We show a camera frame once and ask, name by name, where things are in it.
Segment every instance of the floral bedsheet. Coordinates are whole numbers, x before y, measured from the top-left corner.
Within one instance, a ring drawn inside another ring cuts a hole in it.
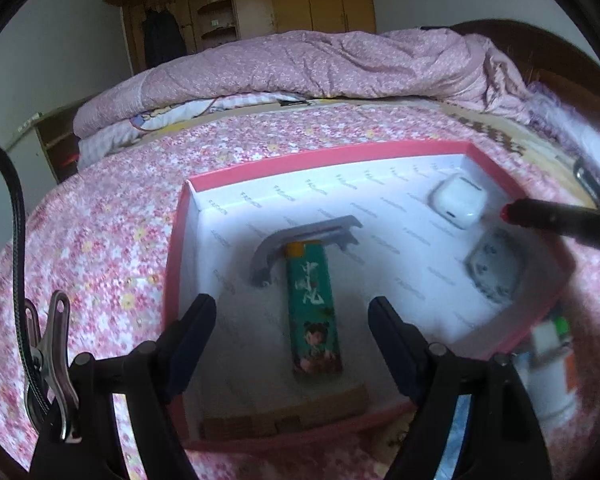
[[[439,111],[339,105],[225,118],[110,156],[53,190],[27,223],[26,296],[46,323],[51,292],[72,303],[69,359],[129,352],[160,333],[162,288],[176,202],[196,173],[302,150],[399,139],[473,141],[535,198],[571,201],[538,167]],[[600,426],[600,252],[568,242],[577,262],[564,306],[580,363],[580,409],[549,436],[556,478],[582,457]],[[0,255],[0,444],[28,466],[36,433],[22,404],[14,336],[11,247]],[[132,478],[144,471],[122,399],[116,399]],[[372,480],[376,464],[356,436],[257,456],[190,452],[202,480]]]

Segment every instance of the black cable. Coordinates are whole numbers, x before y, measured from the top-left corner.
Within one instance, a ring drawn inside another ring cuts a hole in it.
[[[33,364],[29,338],[27,337],[27,318],[24,308],[24,235],[25,211],[22,186],[18,173],[9,155],[0,147],[0,174],[2,175],[9,196],[13,215],[13,315],[16,324],[16,339],[24,374],[31,385],[31,391],[40,406],[43,415],[49,411],[49,401],[40,387],[40,373]]]

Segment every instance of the wooden headboard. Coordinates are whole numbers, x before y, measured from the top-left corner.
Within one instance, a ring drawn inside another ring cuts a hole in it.
[[[476,20],[450,28],[491,38],[516,63],[526,83],[544,83],[600,127],[600,65],[576,46],[515,20]]]

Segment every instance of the green box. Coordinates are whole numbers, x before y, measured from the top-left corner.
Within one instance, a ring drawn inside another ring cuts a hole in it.
[[[294,372],[319,377],[342,371],[327,258],[320,242],[285,246]]]

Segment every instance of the gray curved object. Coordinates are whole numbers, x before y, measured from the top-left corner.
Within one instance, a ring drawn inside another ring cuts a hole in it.
[[[362,224],[355,216],[348,215],[273,233],[263,240],[251,259],[251,285],[257,287],[270,285],[271,267],[277,259],[284,256],[283,248],[286,244],[320,240],[325,246],[336,244],[345,251],[349,244],[358,244],[358,240],[349,231],[352,227],[362,227]]]

